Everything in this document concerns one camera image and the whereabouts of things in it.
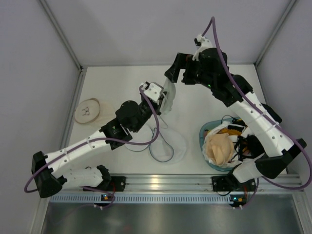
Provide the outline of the pale green white bra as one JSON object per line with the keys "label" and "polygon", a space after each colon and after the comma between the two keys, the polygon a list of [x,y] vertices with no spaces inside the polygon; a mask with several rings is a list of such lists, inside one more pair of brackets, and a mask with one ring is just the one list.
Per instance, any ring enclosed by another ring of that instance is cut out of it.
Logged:
{"label": "pale green white bra", "polygon": [[173,101],[176,96],[176,86],[169,79],[166,79],[163,86],[163,102],[160,108],[162,114],[168,114],[172,110]]}

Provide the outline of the white mesh laundry bag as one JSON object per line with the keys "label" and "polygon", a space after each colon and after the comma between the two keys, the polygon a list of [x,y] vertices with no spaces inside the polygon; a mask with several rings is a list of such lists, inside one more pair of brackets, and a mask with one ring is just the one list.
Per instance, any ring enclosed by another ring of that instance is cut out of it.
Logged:
{"label": "white mesh laundry bag", "polygon": [[125,147],[132,152],[149,151],[153,160],[159,163],[174,164],[181,161],[187,153],[187,142],[185,138],[175,130],[169,128],[168,124],[159,116],[159,135],[150,145],[126,144]]}

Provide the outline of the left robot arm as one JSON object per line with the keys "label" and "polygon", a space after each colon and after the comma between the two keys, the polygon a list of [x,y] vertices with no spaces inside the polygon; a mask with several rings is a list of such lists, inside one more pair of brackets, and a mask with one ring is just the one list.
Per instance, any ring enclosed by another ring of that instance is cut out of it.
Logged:
{"label": "left robot arm", "polygon": [[157,118],[161,114],[163,99],[163,95],[154,100],[142,93],[140,104],[132,100],[124,102],[114,119],[87,138],[53,153],[35,153],[32,158],[32,177],[27,181],[24,191],[31,193],[28,186],[32,181],[36,185],[33,191],[38,192],[41,198],[71,188],[95,192],[109,190],[112,177],[104,165],[82,169],[76,169],[75,165],[125,144],[147,146],[153,143],[158,132],[150,140],[140,141],[133,141],[131,133],[138,133],[150,117]]}

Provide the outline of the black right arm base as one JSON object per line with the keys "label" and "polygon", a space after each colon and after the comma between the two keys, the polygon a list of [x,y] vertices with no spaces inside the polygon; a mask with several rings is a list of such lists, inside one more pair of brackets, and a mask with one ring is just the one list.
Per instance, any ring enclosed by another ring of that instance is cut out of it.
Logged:
{"label": "black right arm base", "polygon": [[213,191],[220,196],[230,195],[230,206],[242,210],[254,198],[258,190],[259,179],[250,179],[240,183],[231,175],[212,177]]}

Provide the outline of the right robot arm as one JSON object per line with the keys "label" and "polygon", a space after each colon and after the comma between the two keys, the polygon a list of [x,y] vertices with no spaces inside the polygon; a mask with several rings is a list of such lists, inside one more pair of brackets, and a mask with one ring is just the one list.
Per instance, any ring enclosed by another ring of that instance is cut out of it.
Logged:
{"label": "right robot arm", "polygon": [[240,75],[232,75],[226,63],[227,55],[216,48],[205,49],[198,59],[193,55],[177,53],[172,66],[165,72],[176,83],[180,70],[186,85],[201,84],[213,96],[236,113],[259,140],[264,155],[242,163],[231,171],[238,182],[265,176],[276,178],[307,146],[303,139],[291,139],[277,120],[263,107],[251,85]]}

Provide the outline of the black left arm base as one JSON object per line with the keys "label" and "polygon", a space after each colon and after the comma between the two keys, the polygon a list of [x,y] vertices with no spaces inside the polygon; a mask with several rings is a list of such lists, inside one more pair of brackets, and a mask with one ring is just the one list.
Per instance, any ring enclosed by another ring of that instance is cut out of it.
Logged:
{"label": "black left arm base", "polygon": [[[96,189],[101,191],[107,191],[111,194],[116,192],[123,192],[126,186],[126,177],[125,176],[112,176],[110,182],[105,182],[104,184],[99,184]],[[101,201],[107,201],[108,203],[95,203],[96,207],[104,208],[110,206],[112,202],[115,201],[112,195],[104,194],[101,196]]]}

